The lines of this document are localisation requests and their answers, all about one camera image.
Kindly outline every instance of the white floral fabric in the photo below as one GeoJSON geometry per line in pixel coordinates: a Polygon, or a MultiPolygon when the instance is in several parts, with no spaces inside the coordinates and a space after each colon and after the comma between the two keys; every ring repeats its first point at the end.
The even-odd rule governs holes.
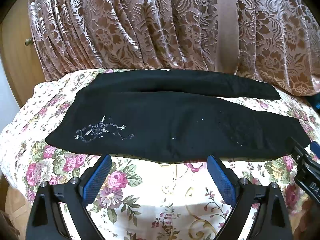
{"type": "MultiPolygon", "coordinates": [[[[41,83],[34,95],[0,135],[0,168],[9,183],[33,202],[39,184],[65,183],[93,166],[99,156],[77,155],[49,146],[44,139],[62,121],[77,91],[98,73],[118,69],[80,70],[58,81],[41,83]]],[[[311,140],[320,141],[320,117],[303,98],[278,90],[281,100],[224,98],[258,111],[293,116],[311,140]]],[[[309,148],[312,158],[319,162],[309,148]]],[[[293,182],[296,163],[289,156],[267,162],[227,160],[238,177],[253,184],[276,181],[289,214],[301,210],[307,195],[293,182]]],[[[68,207],[61,204],[69,232],[80,239],[68,207]]],[[[253,204],[239,239],[246,239],[258,206],[253,204]]],[[[106,239],[214,239],[230,214],[205,160],[177,164],[154,163],[132,156],[112,155],[112,168],[96,200],[87,206],[106,239]]]]}

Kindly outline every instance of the cabinet knob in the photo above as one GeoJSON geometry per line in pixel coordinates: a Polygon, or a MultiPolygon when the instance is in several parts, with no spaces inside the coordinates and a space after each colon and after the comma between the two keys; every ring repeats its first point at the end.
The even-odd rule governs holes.
{"type": "Polygon", "coordinates": [[[33,39],[26,39],[24,45],[26,46],[33,45],[33,39]]]}

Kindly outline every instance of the wooden door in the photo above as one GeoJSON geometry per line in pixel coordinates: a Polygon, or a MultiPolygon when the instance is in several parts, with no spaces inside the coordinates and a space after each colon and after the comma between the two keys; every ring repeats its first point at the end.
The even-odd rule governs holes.
{"type": "Polygon", "coordinates": [[[22,107],[32,97],[34,87],[45,82],[32,39],[28,0],[17,0],[0,25],[0,55],[12,93],[22,107]]]}

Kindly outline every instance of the blue gripper pad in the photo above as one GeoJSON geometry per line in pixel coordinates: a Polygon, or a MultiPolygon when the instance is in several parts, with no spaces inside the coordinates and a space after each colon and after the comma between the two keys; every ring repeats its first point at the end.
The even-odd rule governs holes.
{"type": "Polygon", "coordinates": [[[235,207],[237,203],[235,188],[213,156],[209,156],[207,159],[207,169],[225,203],[235,207]]]}
{"type": "Polygon", "coordinates": [[[320,145],[316,141],[311,142],[310,150],[320,158],[320,145]]]}
{"type": "Polygon", "coordinates": [[[83,188],[82,204],[84,206],[93,203],[99,193],[100,188],[102,187],[103,182],[111,170],[111,166],[111,157],[110,155],[106,155],[83,188]]]}

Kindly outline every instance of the velvet curtain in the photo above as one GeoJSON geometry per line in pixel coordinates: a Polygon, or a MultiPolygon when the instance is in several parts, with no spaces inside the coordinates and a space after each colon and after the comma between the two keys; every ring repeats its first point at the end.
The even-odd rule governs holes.
{"type": "Polygon", "coordinates": [[[320,28],[302,0],[29,0],[47,81],[91,68],[238,74],[320,91],[320,28]]]}

